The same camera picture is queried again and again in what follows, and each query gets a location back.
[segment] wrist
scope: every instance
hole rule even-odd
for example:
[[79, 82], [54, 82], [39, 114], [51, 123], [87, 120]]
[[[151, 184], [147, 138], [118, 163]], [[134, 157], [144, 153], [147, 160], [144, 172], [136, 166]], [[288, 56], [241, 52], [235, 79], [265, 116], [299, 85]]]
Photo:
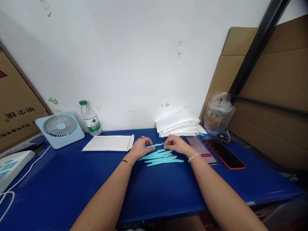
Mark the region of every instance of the wrist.
[[135, 162], [138, 160], [138, 158], [131, 152], [127, 153], [126, 156], [123, 159], [126, 160], [127, 162], [129, 162], [132, 165], [134, 165]]
[[197, 151], [193, 148], [193, 147], [190, 147], [189, 150], [187, 150], [187, 152], [185, 153], [185, 155], [189, 158], [191, 157], [192, 155], [194, 155]]

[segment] fan grille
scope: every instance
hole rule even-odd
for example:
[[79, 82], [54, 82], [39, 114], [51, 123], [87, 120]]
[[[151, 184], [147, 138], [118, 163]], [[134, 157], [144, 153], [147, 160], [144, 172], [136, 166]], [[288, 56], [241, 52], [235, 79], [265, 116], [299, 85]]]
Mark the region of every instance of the fan grille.
[[[64, 129], [58, 129], [58, 124], [65, 124]], [[53, 137], [64, 137], [72, 134], [77, 129], [77, 122], [68, 115], [55, 115], [43, 124], [44, 132]]]

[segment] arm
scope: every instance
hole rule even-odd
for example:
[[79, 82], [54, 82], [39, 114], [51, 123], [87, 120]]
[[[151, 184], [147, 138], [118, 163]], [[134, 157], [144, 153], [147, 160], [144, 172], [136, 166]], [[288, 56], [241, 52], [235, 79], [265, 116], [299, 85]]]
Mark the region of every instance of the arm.
[[[182, 138], [174, 135], [169, 135], [164, 148], [188, 158], [196, 153]], [[249, 206], [200, 155], [190, 163], [204, 201], [223, 230], [267, 230]]]
[[[123, 159], [134, 165], [139, 158], [155, 149], [155, 147], [146, 149], [146, 144], [153, 145], [150, 138], [139, 138]], [[115, 230], [131, 171], [132, 167], [121, 161], [79, 215], [71, 231]]]

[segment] light blue plastic stick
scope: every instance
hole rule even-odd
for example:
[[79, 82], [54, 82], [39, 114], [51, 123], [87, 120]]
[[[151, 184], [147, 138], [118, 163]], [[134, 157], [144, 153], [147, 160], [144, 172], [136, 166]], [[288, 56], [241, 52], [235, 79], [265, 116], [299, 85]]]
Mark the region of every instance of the light blue plastic stick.
[[154, 144], [154, 145], [151, 145], [151, 146], [147, 146], [147, 147], [145, 147], [145, 148], [155, 147], [155, 146], [161, 146], [161, 145], [163, 145], [163, 144]]
[[149, 165], [147, 165], [147, 166], [153, 166], [153, 165], [168, 163], [168, 161], [172, 161], [172, 160], [174, 160], [175, 158], [177, 158], [177, 156], [170, 156], [170, 157], [167, 157], [165, 160], [153, 162], [152, 164], [149, 164]]
[[174, 160], [172, 160], [172, 161], [168, 161], [168, 163], [172, 163], [172, 162], [184, 162], [184, 160], [174, 159]]
[[153, 159], [151, 159], [151, 160], [147, 160], [147, 161], [145, 161], [145, 163], [161, 161], [161, 160], [164, 160], [165, 158], [167, 158], [167, 157], [169, 157], [169, 156], [172, 156], [172, 153], [169, 153], [169, 154], [167, 154], [167, 155], [164, 155], [163, 157], [159, 156], [159, 157], [153, 158]]
[[167, 155], [171, 152], [173, 152], [173, 150], [168, 150], [168, 151], [165, 151], [165, 152], [156, 153], [154, 155], [150, 154], [150, 155], [145, 156], [143, 159], [154, 159], [156, 157], [162, 157], [164, 155]]
[[163, 151], [165, 151], [165, 150], [166, 150], [166, 149], [159, 149], [159, 150], [157, 150], [156, 152], [153, 152], [153, 153], [151, 153], [151, 154], [149, 154], [149, 155], [147, 155], [147, 156], [144, 156], [144, 157], [140, 158], [139, 160], [145, 159], [145, 158], [147, 158], [147, 157], [149, 157], [149, 156], [153, 156], [153, 155], [155, 155], [155, 154], [157, 154], [157, 153], [159, 153], [159, 152], [163, 152]]

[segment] hand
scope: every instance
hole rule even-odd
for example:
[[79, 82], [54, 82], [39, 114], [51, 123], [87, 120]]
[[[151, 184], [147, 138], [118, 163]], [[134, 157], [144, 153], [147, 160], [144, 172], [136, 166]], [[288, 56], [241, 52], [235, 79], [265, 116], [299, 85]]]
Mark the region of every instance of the hand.
[[155, 147], [145, 148], [146, 144], [153, 145], [153, 142], [150, 138], [142, 136], [134, 143], [133, 147], [131, 148], [130, 152], [125, 156], [125, 160], [134, 164], [138, 159], [143, 157], [145, 154], [155, 150]]
[[178, 153], [185, 154], [186, 156], [192, 156], [196, 153], [196, 150], [188, 145], [181, 137], [175, 135], [169, 135], [164, 143], [165, 149], [174, 150]]

